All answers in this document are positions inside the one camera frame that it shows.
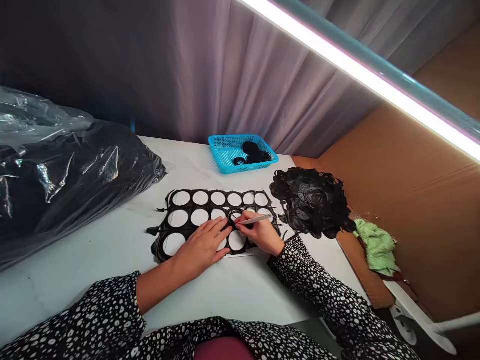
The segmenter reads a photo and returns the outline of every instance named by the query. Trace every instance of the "table surface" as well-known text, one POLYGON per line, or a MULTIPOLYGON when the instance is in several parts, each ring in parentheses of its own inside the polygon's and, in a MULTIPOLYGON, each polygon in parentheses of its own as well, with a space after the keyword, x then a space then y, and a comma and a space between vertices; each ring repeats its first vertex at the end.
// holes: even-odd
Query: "table surface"
MULTIPOLYGON (((166 205, 165 197, 174 189, 264 190, 276 213, 283 213, 269 186, 276 170, 295 166, 290 156, 279 155, 279 162, 266 169, 222 175, 208 145, 140 138, 163 159, 169 174, 109 214, 0 272, 0 346, 71 306, 92 283, 156 266, 150 249, 155 238, 145 230, 162 223, 165 213, 157 208, 166 205)), ((336 240, 301 237, 332 276, 367 299, 336 240)), ((210 316, 278 325, 315 316, 275 278, 267 260, 268 255, 231 257, 213 265, 147 313, 147 331, 210 316)))

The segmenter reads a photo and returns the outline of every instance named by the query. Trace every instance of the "left hand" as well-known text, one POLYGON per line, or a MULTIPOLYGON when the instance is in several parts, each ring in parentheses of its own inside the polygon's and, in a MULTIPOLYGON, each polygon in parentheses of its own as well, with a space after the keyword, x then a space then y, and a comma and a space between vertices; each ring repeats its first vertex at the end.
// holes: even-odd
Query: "left hand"
POLYGON ((232 232, 231 226, 220 232, 226 224, 227 219, 220 216, 200 225, 169 260, 174 263, 175 276, 178 276, 180 285, 198 278, 230 252, 228 248, 217 252, 222 241, 232 232))

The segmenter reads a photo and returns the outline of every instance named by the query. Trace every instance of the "person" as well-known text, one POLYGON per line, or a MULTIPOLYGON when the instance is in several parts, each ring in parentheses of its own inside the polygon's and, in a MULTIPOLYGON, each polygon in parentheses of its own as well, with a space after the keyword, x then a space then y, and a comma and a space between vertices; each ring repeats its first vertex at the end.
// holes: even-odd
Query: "person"
MULTIPOLYGON (((260 214, 244 211, 236 223, 260 214)), ((164 327, 142 338, 142 315, 220 261, 232 232, 221 217, 201 225, 168 261, 140 274, 94 283, 68 310, 0 350, 0 359, 335 359, 290 327, 210 317, 164 327)), ((359 294, 318 264, 295 235, 283 242, 268 220, 237 229, 271 254, 268 265, 290 290, 312 304, 336 336, 345 359, 418 359, 359 294)))

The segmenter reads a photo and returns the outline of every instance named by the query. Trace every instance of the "green rag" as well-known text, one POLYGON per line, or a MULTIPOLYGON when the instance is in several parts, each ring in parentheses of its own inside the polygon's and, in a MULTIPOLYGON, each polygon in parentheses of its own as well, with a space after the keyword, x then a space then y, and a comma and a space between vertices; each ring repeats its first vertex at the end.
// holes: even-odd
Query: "green rag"
POLYGON ((366 262, 370 270, 388 277, 400 272, 395 264, 395 243, 392 236, 374 223, 360 218, 355 220, 355 224, 357 231, 353 235, 356 238, 360 236, 366 245, 366 262))

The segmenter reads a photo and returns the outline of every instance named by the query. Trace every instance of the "white circle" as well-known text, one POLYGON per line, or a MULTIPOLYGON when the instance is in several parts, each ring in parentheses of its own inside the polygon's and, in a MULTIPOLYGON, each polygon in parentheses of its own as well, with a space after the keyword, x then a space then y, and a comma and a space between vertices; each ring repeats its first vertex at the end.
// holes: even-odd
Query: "white circle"
POLYGON ((233 251, 241 250, 245 246, 245 241, 247 238, 243 236, 240 231, 232 231, 228 237, 228 243, 230 244, 230 249, 233 251))
POLYGON ((226 218, 225 211, 220 210, 220 209, 213 209, 211 211, 211 218, 212 219, 215 220, 216 218, 218 218, 220 216, 225 219, 226 218))
POLYGON ((209 195, 205 191, 197 191, 193 195, 193 202, 197 205, 205 205, 209 202, 209 195))
MULTIPOLYGON (((262 214, 262 215, 273 215, 270 210, 266 209, 266 208, 261 208, 261 209, 258 209, 258 213, 259 214, 262 214)), ((274 221, 274 218, 273 216, 269 219, 270 222, 273 222, 274 221)))
POLYGON ((209 220, 209 213, 203 209, 197 209, 191 214, 190 218, 193 225, 200 226, 209 220))
POLYGON ((179 191, 173 196, 173 203, 177 206, 183 206, 190 201, 190 194, 186 191, 179 191))
POLYGON ((255 195, 255 204, 258 206, 267 206, 269 204, 269 199, 265 196, 265 194, 258 193, 255 195))
POLYGON ((215 205, 223 205, 225 203, 225 195, 221 192, 214 192, 210 198, 215 205))
POLYGON ((174 228, 185 225, 188 220, 189 214, 185 210, 175 210, 168 216, 168 223, 174 228))
POLYGON ((227 246, 227 238, 225 238, 225 240, 223 240, 220 245, 218 246, 218 249, 217 251, 220 251, 222 249, 225 249, 225 247, 227 246))
POLYGON ((235 221, 235 220, 237 220, 237 219, 238 219, 239 217, 241 217, 241 216, 242 216, 241 213, 234 212, 234 213, 232 213, 232 214, 230 215, 230 220, 235 221))
POLYGON ((228 203, 232 206, 240 206, 242 205, 242 198, 236 193, 230 194, 228 195, 228 203))
POLYGON ((185 237, 178 232, 168 235, 163 243, 163 251, 168 256, 173 256, 177 253, 180 247, 185 244, 185 237))
POLYGON ((254 203, 255 196, 253 192, 247 192, 243 195, 243 202, 247 205, 252 205, 254 203))

